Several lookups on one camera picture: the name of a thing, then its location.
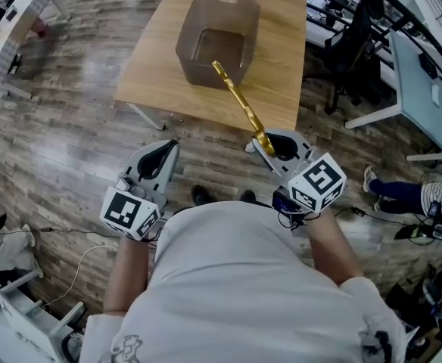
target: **table top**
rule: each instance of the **table top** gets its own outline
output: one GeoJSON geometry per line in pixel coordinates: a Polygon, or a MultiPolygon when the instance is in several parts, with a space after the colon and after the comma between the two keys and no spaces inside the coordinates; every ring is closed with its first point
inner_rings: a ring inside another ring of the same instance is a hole
{"type": "Polygon", "coordinates": [[[0,83],[8,73],[21,42],[30,31],[34,20],[51,0],[14,0],[16,16],[6,19],[8,12],[0,21],[0,83]]]}
{"type": "MultiPolygon", "coordinates": [[[[114,98],[252,131],[227,90],[189,84],[176,44],[193,0],[163,0],[144,29],[114,98]]],[[[265,127],[295,129],[305,55],[307,0],[255,0],[254,58],[240,90],[265,127]]]]}
{"type": "Polygon", "coordinates": [[[397,103],[401,113],[413,121],[442,149],[442,82],[432,79],[419,63],[419,53],[409,39],[391,30],[391,52],[396,73],[397,103]],[[439,87],[439,105],[433,102],[431,87],[439,87]]]}

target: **sleeve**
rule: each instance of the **sleeve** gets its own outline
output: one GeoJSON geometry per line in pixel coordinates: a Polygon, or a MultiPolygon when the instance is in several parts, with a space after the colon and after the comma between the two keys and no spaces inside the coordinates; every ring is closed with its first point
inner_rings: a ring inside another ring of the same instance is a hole
{"type": "Polygon", "coordinates": [[[361,308],[371,334],[381,330],[388,333],[392,362],[403,363],[407,346],[403,323],[383,301],[374,283],[367,278],[357,277],[345,281],[340,288],[350,294],[361,308]]]}
{"type": "Polygon", "coordinates": [[[110,362],[110,347],[122,326],[123,316],[88,317],[79,363],[110,362]]]}

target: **wooden floor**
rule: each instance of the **wooden floor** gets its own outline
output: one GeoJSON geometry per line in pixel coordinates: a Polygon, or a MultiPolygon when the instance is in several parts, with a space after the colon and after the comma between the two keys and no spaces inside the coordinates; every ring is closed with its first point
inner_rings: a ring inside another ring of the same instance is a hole
{"type": "MultiPolygon", "coordinates": [[[[219,200],[232,200],[246,188],[261,200],[275,189],[268,169],[244,152],[250,135],[214,123],[161,114],[165,132],[153,130],[127,107],[113,109],[113,94],[142,30],[161,0],[62,0],[73,13],[64,22],[53,7],[42,17],[51,25],[46,39],[30,35],[21,49],[23,65],[14,82],[31,89],[41,101],[0,97],[0,212],[8,213],[8,229],[27,222],[34,229],[53,227],[65,232],[35,233],[35,253],[45,277],[33,293],[49,301],[73,280],[81,255],[98,244],[117,240],[81,231],[112,235],[98,215],[104,192],[112,185],[129,155],[160,139],[176,138],[181,154],[168,187],[170,210],[190,206],[189,190],[206,186],[219,200]]],[[[305,73],[322,69],[307,49],[305,73]]],[[[338,210],[358,206],[371,211],[374,198],[362,192],[362,173],[372,164],[387,180],[418,182],[428,168],[408,164],[407,154],[421,153],[428,139],[401,116],[355,130],[346,119],[370,113],[373,105],[354,107],[342,98],[340,109],[327,116],[323,107],[332,96],[326,82],[305,82],[297,130],[329,150],[347,173],[338,210]]],[[[385,219],[414,222],[412,216],[385,219]]],[[[442,263],[442,243],[418,247],[393,241],[401,227],[350,213],[339,216],[344,232],[363,260],[366,275],[387,293],[395,282],[416,282],[426,265],[442,263]]],[[[300,257],[310,263],[303,232],[297,233],[300,257]]],[[[82,264],[71,294],[52,308],[64,314],[78,300],[89,313],[101,300],[115,252],[94,250],[82,264]]]]}

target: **white chair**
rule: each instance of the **white chair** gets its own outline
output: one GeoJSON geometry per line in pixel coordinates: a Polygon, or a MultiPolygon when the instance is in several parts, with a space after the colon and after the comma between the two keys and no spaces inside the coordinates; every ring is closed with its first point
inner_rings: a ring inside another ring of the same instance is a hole
{"type": "Polygon", "coordinates": [[[41,300],[33,302],[17,289],[38,275],[37,271],[32,271],[0,289],[2,312],[16,336],[46,361],[64,362],[61,341],[72,332],[67,324],[82,311],[84,304],[78,302],[60,321],[57,320],[40,308],[41,300]]]}

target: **light blue table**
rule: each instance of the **light blue table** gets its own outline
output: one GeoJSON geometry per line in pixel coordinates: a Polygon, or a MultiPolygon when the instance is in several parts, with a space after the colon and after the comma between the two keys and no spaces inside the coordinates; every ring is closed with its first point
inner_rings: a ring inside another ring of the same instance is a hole
{"type": "Polygon", "coordinates": [[[345,127],[352,129],[403,114],[442,150],[442,82],[439,78],[432,79],[422,69],[419,53],[407,37],[391,30],[389,40],[396,74],[397,104],[352,119],[345,123],[345,127]],[[433,101],[431,95],[433,85],[439,88],[438,104],[433,101]]]}

